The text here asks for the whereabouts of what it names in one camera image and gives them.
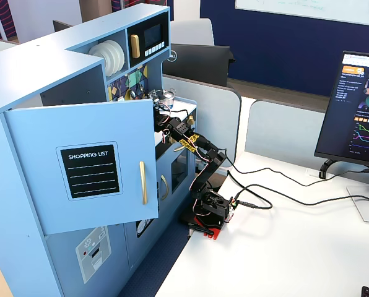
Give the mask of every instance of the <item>striped fabric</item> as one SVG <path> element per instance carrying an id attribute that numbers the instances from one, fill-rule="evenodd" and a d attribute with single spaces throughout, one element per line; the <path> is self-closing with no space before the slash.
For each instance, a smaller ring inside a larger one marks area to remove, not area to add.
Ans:
<path id="1" fill-rule="evenodd" d="M 139 4 L 139 3 L 150 3 L 158 5 L 167 5 L 167 0 L 125 0 L 124 8 Z M 121 9 L 120 0 L 111 0 L 111 8 L 114 11 L 119 11 Z"/>
<path id="2" fill-rule="evenodd" d="M 7 0 L 0 0 L 0 21 L 3 24 L 7 38 L 16 36 L 14 21 L 11 17 L 11 11 Z"/>

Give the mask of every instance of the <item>whiteboard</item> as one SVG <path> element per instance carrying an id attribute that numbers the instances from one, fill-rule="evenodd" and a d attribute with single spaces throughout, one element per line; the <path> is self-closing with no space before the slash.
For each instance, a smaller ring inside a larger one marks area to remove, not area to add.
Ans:
<path id="1" fill-rule="evenodd" d="M 369 0 L 236 0 L 235 8 L 369 25 Z"/>

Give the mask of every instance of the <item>open cabinet door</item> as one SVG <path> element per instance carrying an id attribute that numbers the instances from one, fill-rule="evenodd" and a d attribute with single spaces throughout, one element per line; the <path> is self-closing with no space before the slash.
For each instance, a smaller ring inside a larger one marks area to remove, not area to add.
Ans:
<path id="1" fill-rule="evenodd" d="M 158 217 L 151 100 L 5 117 L 46 235 Z"/>

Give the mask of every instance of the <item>computer monitor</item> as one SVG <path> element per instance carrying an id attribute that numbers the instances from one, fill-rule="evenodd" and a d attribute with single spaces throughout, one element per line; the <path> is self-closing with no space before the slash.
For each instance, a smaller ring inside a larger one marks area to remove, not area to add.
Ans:
<path id="1" fill-rule="evenodd" d="M 212 85 L 227 86 L 229 46 L 171 44 L 163 73 Z"/>
<path id="2" fill-rule="evenodd" d="M 344 52 L 315 156 L 369 166 L 369 54 Z M 347 190 L 369 197 L 368 186 Z M 369 202 L 353 200 L 369 222 Z"/>
<path id="3" fill-rule="evenodd" d="M 68 25 L 68 24 L 62 23 L 62 22 L 60 22 L 58 20 L 53 20 L 53 25 L 54 25 L 54 31 L 55 32 L 62 31 L 64 29 L 73 27 L 72 25 Z"/>

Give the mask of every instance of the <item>gold microwave handle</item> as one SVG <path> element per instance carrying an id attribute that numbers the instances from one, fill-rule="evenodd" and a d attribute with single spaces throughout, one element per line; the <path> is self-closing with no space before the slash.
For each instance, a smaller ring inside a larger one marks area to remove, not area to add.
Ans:
<path id="1" fill-rule="evenodd" d="M 137 59 L 141 56 L 141 49 L 139 48 L 139 36 L 131 35 L 131 49 L 133 58 Z"/>
<path id="2" fill-rule="evenodd" d="M 176 153 L 176 152 L 179 152 L 180 150 L 183 150 L 185 149 L 185 147 L 178 147 L 176 149 L 174 149 L 173 151 Z"/>
<path id="3" fill-rule="evenodd" d="M 147 185 L 146 185 L 145 163 L 143 161 L 139 162 L 139 167 L 141 169 L 143 205 L 146 205 L 147 204 Z"/>
<path id="4" fill-rule="evenodd" d="M 170 193 L 170 187 L 169 187 L 169 185 L 168 185 L 167 179 L 166 179 L 166 178 L 165 178 L 165 176 L 164 176 L 164 175 L 162 175 L 162 174 L 161 174 L 161 179 L 162 179 L 162 181 L 163 181 L 163 182 L 164 182 L 164 184 L 165 184 L 165 188 L 167 189 L 167 191 L 166 191 L 165 195 L 161 198 L 161 200 L 165 200 L 165 198 L 167 198 L 167 197 L 168 197 L 168 194 Z"/>

